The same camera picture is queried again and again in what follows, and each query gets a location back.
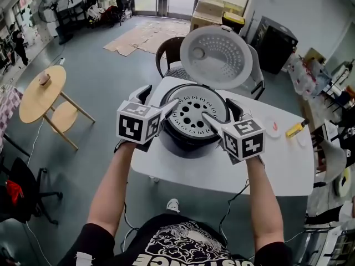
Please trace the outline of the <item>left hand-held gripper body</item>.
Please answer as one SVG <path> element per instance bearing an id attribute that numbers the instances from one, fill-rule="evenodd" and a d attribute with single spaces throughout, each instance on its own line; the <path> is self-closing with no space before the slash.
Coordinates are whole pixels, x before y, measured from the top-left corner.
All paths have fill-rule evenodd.
<path id="1" fill-rule="evenodd" d="M 119 142 L 114 152 L 125 142 L 135 143 L 137 149 L 147 152 L 153 138 L 159 133 L 161 116 L 161 108 L 132 100 L 123 101 L 116 115 L 116 136 Z"/>

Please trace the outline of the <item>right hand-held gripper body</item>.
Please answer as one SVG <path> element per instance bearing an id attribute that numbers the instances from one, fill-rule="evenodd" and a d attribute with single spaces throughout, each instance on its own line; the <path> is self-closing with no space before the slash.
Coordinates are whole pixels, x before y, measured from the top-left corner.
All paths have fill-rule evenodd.
<path id="1" fill-rule="evenodd" d="M 221 126 L 222 148 L 233 165 L 265 151 L 266 130 L 259 119 L 245 114 L 239 121 Z"/>

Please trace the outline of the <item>white perforated steamer tray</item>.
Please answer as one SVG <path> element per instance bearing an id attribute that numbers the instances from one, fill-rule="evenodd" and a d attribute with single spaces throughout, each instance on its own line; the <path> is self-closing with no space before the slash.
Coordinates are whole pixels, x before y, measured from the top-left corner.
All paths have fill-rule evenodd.
<path id="1" fill-rule="evenodd" d="M 222 122 L 229 116 L 221 96 L 204 86 L 192 84 L 177 86 L 164 97 L 166 102 L 172 99 L 178 99 L 179 104 L 168 118 L 168 122 L 174 130 L 191 139 L 207 139 L 215 135 L 203 121 L 203 112 Z"/>

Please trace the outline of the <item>person's left forearm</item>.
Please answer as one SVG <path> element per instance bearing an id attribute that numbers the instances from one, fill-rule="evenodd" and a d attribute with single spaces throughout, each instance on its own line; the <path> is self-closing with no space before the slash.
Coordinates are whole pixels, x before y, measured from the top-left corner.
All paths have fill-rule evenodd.
<path id="1" fill-rule="evenodd" d="M 135 148 L 136 144 L 132 142 L 119 146 L 95 193 L 88 214 L 88 223 L 104 228 L 113 237 L 124 209 L 128 174 Z"/>

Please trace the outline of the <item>person's right forearm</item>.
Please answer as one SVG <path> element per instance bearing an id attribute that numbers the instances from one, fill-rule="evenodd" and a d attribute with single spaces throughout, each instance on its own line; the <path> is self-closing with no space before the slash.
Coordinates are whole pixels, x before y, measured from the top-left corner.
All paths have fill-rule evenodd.
<path id="1" fill-rule="evenodd" d="M 255 251 L 283 242 L 283 219 L 277 198 L 259 157 L 246 160 L 250 184 L 250 202 Z"/>

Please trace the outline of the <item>white plate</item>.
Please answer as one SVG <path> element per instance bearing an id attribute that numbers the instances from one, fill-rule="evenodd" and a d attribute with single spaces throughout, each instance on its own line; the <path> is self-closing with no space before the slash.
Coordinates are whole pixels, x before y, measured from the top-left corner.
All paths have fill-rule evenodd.
<path id="1" fill-rule="evenodd" d="M 277 131 L 275 131 L 273 129 L 273 127 L 272 127 L 273 122 L 276 122 L 276 124 L 278 126 L 277 121 L 273 117 L 267 116 L 267 117 L 265 117 L 263 124 L 264 124 L 264 127 L 266 129 L 266 133 L 268 134 L 268 136 L 271 138 L 277 139 L 281 136 L 281 132 L 280 132 L 279 126 L 278 126 Z"/>

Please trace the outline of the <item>dark rice cooker white lid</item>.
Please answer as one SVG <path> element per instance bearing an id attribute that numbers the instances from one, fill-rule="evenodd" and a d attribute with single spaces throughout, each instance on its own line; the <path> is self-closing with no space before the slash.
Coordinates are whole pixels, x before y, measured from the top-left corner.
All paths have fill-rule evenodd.
<path id="1" fill-rule="evenodd" d="M 192 81 L 183 81 L 181 85 L 200 85 L 217 94 L 218 90 L 233 89 L 243 84 L 250 76 L 253 65 L 246 42 L 225 25 L 204 26 L 190 32 L 182 41 L 180 59 L 183 68 L 192 77 Z M 171 89 L 161 98 L 161 104 L 167 103 L 164 97 Z M 226 102 L 225 106 L 229 113 L 227 120 L 232 120 Z M 162 125 L 159 139 L 170 152 L 180 157 L 203 157 L 217 148 L 221 140 L 217 134 L 207 139 L 188 138 L 174 130 L 168 118 Z"/>

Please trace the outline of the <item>grey upholstered chair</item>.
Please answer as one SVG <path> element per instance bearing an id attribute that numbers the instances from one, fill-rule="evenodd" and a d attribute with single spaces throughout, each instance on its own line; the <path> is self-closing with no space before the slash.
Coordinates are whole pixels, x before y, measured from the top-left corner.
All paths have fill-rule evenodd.
<path id="1" fill-rule="evenodd" d="M 258 58 L 258 53 L 255 48 L 252 46 L 248 45 L 252 59 L 253 59 L 253 66 L 252 66 L 252 71 L 250 77 L 252 80 L 255 82 L 255 87 L 251 90 L 251 94 L 254 94 L 255 92 L 258 91 L 256 96 L 254 97 L 255 100 L 258 100 L 262 93 L 265 91 L 265 81 L 263 77 L 262 70 L 260 68 L 260 63 L 259 63 L 259 58 Z"/>
<path id="2" fill-rule="evenodd" d="M 325 124 L 311 132 L 313 148 L 318 148 L 324 154 L 325 167 L 317 169 L 324 172 L 324 178 L 315 182 L 313 188 L 324 187 L 334 181 L 346 168 L 347 156 L 340 145 L 335 145 L 327 135 Z"/>

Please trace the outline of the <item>brown round-back chair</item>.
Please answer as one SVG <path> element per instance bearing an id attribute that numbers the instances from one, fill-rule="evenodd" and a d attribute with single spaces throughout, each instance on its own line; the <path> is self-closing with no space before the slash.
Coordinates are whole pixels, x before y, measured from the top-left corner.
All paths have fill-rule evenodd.
<path id="1" fill-rule="evenodd" d="M 192 81 L 192 77 L 186 72 L 182 65 L 170 67 L 170 64 L 180 62 L 180 48 L 185 37 L 172 37 L 164 41 L 158 48 L 155 56 L 157 70 L 162 78 L 171 76 L 179 79 Z M 163 74 L 161 70 L 161 58 L 165 54 L 167 71 Z"/>

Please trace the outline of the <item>yellow bottle black cap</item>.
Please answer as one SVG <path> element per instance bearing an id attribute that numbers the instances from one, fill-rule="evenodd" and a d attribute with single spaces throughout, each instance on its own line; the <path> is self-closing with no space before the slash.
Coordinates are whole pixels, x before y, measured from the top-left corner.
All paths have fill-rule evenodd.
<path id="1" fill-rule="evenodd" d="M 285 132 L 285 136 L 287 138 L 294 137 L 299 132 L 301 132 L 308 124 L 309 124 L 309 119 L 304 119 L 302 122 L 298 122 L 297 124 L 295 124 L 293 127 L 291 127 Z"/>

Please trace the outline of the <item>flattened cardboard sheet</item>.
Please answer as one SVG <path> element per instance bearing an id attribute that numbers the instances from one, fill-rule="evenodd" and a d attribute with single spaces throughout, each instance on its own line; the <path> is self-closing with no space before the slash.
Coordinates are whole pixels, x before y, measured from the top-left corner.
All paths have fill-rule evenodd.
<path id="1" fill-rule="evenodd" d="M 190 22 L 187 21 L 147 21 L 120 35 L 105 45 L 104 49 L 125 57 L 137 49 L 155 54 L 163 42 L 173 37 L 184 37 L 189 31 Z"/>

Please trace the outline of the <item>row of water jugs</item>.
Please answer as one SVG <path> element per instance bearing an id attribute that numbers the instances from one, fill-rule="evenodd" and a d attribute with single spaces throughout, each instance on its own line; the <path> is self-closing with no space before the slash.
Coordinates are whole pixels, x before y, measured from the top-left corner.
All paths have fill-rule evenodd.
<path id="1" fill-rule="evenodd" d="M 299 56 L 291 55 L 287 72 L 291 77 L 295 92 L 303 99 L 309 99 L 315 90 L 316 81 Z"/>

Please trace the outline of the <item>black cabinet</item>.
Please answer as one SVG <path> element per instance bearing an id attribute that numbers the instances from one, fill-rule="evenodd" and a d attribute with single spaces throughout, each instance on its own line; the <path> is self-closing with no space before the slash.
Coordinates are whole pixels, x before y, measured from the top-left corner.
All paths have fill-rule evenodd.
<path id="1" fill-rule="evenodd" d="M 287 27 L 263 16 L 251 46 L 258 53 L 260 68 L 271 74 L 278 74 L 297 43 L 298 39 Z"/>

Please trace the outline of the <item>red bag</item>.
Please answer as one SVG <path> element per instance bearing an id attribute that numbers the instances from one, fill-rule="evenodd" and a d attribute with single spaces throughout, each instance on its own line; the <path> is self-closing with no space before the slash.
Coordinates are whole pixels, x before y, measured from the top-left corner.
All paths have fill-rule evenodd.
<path id="1" fill-rule="evenodd" d="M 100 22 L 109 26 L 114 26 L 116 23 L 121 24 L 122 11 L 117 6 L 110 6 L 101 15 Z"/>

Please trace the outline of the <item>black bin yellow lid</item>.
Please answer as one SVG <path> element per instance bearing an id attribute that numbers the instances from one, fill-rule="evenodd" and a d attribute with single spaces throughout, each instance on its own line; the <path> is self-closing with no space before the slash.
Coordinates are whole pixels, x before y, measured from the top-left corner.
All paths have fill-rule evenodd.
<path id="1" fill-rule="evenodd" d="M 235 33 L 240 34 L 245 25 L 245 19 L 232 12 L 224 12 L 222 15 L 222 24 L 230 27 Z"/>

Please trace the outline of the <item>person's left white sneaker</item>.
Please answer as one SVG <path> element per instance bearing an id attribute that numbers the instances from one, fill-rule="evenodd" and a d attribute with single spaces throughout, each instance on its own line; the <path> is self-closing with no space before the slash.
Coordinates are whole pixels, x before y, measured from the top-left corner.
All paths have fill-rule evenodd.
<path id="1" fill-rule="evenodd" d="M 176 198 L 170 199 L 166 205 L 166 210 L 174 213 L 180 213 L 179 201 Z"/>

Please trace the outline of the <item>white bag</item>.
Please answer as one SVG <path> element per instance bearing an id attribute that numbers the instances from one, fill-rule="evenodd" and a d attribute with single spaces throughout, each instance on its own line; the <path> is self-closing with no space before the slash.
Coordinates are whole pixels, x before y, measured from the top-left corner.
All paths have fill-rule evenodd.
<path id="1" fill-rule="evenodd" d="M 87 10 L 88 16 L 95 22 L 100 21 L 102 14 L 105 10 L 101 7 L 98 7 L 96 4 L 90 6 Z"/>

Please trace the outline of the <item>large cardboard box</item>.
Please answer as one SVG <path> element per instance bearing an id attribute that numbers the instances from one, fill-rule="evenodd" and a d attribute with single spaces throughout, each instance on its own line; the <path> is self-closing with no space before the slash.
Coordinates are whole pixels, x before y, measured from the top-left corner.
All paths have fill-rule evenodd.
<path id="1" fill-rule="evenodd" d="M 190 32 L 209 25 L 222 25 L 221 14 L 213 15 L 194 11 L 191 17 Z"/>

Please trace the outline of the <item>round wooden side table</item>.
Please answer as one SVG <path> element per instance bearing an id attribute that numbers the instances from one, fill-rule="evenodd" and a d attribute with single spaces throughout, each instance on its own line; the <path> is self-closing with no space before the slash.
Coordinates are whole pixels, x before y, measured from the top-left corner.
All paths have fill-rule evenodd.
<path id="1" fill-rule="evenodd" d="M 74 125 L 79 113 L 92 122 L 95 122 L 95 119 L 63 91 L 67 79 L 63 66 L 50 66 L 45 71 L 50 74 L 50 80 L 45 86 L 41 86 L 38 82 L 38 74 L 30 82 L 23 93 L 19 117 L 26 124 L 39 119 L 45 120 L 53 131 L 72 148 L 78 150 L 78 146 L 65 135 L 65 132 Z"/>

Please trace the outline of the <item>small wooden bowl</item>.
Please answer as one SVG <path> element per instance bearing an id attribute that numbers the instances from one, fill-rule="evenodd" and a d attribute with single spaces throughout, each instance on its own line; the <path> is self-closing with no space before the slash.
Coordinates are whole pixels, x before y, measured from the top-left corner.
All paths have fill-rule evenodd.
<path id="1" fill-rule="evenodd" d="M 39 85 L 41 86 L 45 86 L 49 80 L 50 80 L 50 74 L 47 73 L 45 70 L 38 75 L 38 82 Z"/>

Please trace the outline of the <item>black metal rack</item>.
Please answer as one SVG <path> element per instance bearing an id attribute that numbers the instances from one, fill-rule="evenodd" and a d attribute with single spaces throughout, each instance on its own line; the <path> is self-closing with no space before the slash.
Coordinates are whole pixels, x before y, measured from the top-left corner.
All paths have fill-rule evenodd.
<path id="1" fill-rule="evenodd" d="M 58 22 L 62 30 L 69 32 L 80 29 L 87 24 L 87 13 L 83 3 L 71 5 L 71 7 L 58 12 Z"/>

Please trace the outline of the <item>small cardboard box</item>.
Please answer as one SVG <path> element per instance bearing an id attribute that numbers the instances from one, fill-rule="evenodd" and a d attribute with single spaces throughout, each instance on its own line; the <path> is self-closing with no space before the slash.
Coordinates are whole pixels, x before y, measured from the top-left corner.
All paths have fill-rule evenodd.
<path id="1" fill-rule="evenodd" d="M 224 3 L 216 0 L 198 0 L 195 11 L 212 16 L 221 16 Z"/>

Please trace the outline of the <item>checkered cloth table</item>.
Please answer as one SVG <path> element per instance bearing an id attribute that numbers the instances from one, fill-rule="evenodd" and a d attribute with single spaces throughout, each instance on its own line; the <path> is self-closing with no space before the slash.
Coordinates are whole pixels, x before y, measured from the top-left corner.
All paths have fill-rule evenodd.
<path id="1" fill-rule="evenodd" d="M 7 124 L 21 103 L 23 94 L 13 85 L 0 85 L 0 152 Z"/>

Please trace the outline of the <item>person's black printed t-shirt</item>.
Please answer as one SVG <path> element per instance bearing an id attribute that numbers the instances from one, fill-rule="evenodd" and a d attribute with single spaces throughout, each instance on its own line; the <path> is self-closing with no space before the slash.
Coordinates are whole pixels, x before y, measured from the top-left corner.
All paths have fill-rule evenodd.
<path id="1" fill-rule="evenodd" d="M 123 253 L 115 255 L 114 245 L 108 231 L 87 223 L 58 266 L 75 266 L 78 252 L 91 255 L 93 266 L 292 266 L 283 242 L 262 247 L 250 261 L 231 254 L 208 225 L 171 213 L 147 221 Z"/>

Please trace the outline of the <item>black standing fan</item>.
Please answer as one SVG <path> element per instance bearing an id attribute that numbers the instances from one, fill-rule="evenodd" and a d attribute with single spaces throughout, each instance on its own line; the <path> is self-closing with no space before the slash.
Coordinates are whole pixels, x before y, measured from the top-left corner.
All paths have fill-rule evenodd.
<path id="1" fill-rule="evenodd" d="M 45 23 L 58 22 L 56 27 L 59 45 L 63 45 L 72 39 L 73 35 L 68 33 L 68 27 L 64 24 L 61 16 L 62 11 L 66 11 L 69 6 L 69 0 L 42 0 L 38 6 L 38 15 L 41 21 Z"/>

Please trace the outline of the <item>black office chair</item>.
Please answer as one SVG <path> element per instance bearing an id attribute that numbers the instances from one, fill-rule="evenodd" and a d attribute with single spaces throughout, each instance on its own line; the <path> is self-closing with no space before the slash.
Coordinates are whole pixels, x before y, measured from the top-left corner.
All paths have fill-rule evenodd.
<path id="1" fill-rule="evenodd" d="M 4 157 L 0 156 L 0 173 L 2 172 L 7 175 L 6 181 L 11 180 L 21 186 L 24 197 L 20 198 L 17 205 L 14 206 L 7 193 L 6 181 L 4 185 L 0 185 L 0 223 L 8 219 L 15 219 L 26 224 L 31 220 L 32 216 L 40 217 L 44 215 L 49 223 L 58 224 L 57 220 L 51 219 L 42 199 L 44 197 L 57 196 L 59 200 L 62 200 L 63 193 L 40 191 L 42 174 L 48 172 L 45 167 L 40 168 L 37 177 L 35 177 L 21 158 L 17 157 L 9 170 L 4 165 Z"/>

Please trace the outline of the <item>red cloth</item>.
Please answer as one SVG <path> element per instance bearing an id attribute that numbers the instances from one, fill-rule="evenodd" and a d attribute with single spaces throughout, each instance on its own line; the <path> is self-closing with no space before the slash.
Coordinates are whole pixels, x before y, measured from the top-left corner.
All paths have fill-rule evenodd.
<path id="1" fill-rule="evenodd" d="M 13 205 L 16 206 L 18 200 L 20 198 L 24 197 L 23 190 L 22 190 L 21 186 L 16 182 L 13 182 L 11 180 L 7 180 L 6 181 L 6 189 L 7 189 L 7 193 L 9 194 L 9 196 L 12 200 Z"/>

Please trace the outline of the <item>white metal rack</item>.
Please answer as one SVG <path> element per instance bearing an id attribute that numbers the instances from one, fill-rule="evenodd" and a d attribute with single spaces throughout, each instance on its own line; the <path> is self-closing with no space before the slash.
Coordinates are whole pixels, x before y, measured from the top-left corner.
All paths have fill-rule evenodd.
<path id="1" fill-rule="evenodd" d="M 355 229 L 311 228 L 298 266 L 355 266 Z"/>

